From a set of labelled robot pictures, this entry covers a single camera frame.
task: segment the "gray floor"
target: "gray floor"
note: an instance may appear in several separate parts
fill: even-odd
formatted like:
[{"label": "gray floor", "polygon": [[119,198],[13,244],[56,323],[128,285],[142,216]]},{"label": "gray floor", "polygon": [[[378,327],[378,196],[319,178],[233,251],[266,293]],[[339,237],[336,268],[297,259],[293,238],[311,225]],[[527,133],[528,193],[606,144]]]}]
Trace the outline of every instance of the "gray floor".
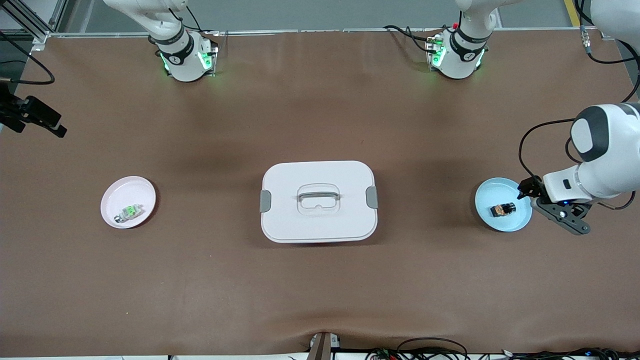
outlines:
[{"label": "gray floor", "polygon": [[[203,29],[221,31],[381,28],[389,24],[437,28],[458,20],[453,0],[191,0],[189,6]],[[505,27],[571,25],[563,0],[524,1],[500,12]],[[188,13],[180,16],[193,24]],[[109,33],[142,28],[101,0],[77,0],[65,30]]]}]

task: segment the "small component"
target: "small component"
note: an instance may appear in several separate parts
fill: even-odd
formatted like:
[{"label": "small component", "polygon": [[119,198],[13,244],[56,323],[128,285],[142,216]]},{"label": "small component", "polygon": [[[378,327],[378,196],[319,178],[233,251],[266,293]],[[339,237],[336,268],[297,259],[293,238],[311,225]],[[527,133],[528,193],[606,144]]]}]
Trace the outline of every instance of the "small component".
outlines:
[{"label": "small component", "polygon": [[131,220],[133,218],[137,218],[142,213],[143,213],[142,205],[134,204],[122,209],[122,212],[114,216],[113,220],[115,220],[118,224],[121,224],[125,221]]},{"label": "small component", "polygon": [[442,45],[442,37],[441,36],[427,37],[427,41],[426,42],[429,43],[429,44]]},{"label": "small component", "polygon": [[491,214],[494,218],[505,217],[516,211],[516,206],[512,202],[509,204],[496,205],[491,208]]}]

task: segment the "yellow floor stripe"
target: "yellow floor stripe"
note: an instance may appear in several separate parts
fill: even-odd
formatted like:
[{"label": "yellow floor stripe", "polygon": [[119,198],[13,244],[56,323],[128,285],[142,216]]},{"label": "yellow floor stripe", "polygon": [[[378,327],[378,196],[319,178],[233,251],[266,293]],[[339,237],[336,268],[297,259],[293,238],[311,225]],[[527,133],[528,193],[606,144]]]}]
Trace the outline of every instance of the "yellow floor stripe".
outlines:
[{"label": "yellow floor stripe", "polygon": [[566,7],[566,12],[569,13],[569,19],[571,19],[571,25],[580,26],[580,19],[578,18],[578,13],[575,11],[573,1],[564,0],[564,6]]}]

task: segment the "gray latch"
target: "gray latch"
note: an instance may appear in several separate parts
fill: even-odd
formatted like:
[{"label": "gray latch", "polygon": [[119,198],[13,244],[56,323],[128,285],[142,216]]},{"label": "gray latch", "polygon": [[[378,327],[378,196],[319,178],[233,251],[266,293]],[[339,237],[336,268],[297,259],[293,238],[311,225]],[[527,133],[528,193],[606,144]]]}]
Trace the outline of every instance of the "gray latch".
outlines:
[{"label": "gray latch", "polygon": [[269,190],[260,191],[260,212],[266,213],[271,210],[271,193]]},{"label": "gray latch", "polygon": [[376,187],[375,186],[368,187],[365,194],[367,195],[367,206],[369,206],[372,209],[377,209],[378,208],[378,191],[376,190]]}]

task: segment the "plate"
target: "plate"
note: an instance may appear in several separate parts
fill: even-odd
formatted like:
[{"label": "plate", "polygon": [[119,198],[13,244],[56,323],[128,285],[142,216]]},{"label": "plate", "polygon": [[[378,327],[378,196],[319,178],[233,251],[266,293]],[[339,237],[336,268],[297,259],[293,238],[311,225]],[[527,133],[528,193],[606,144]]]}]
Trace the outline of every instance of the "plate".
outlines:
[{"label": "plate", "polygon": [[[476,210],[490,227],[510,233],[525,227],[531,220],[533,209],[528,197],[518,200],[518,183],[503,177],[494,177],[483,182],[476,191]],[[494,218],[491,208],[512,202],[516,211],[505,217]]]},{"label": "plate", "polygon": [[[142,205],[143,213],[129,221],[117,223],[113,220],[122,209],[134,204]],[[156,206],[156,189],[151,182],[140,176],[127,176],[111,184],[102,196],[100,213],[102,219],[116,229],[129,229],[144,222]]]}]

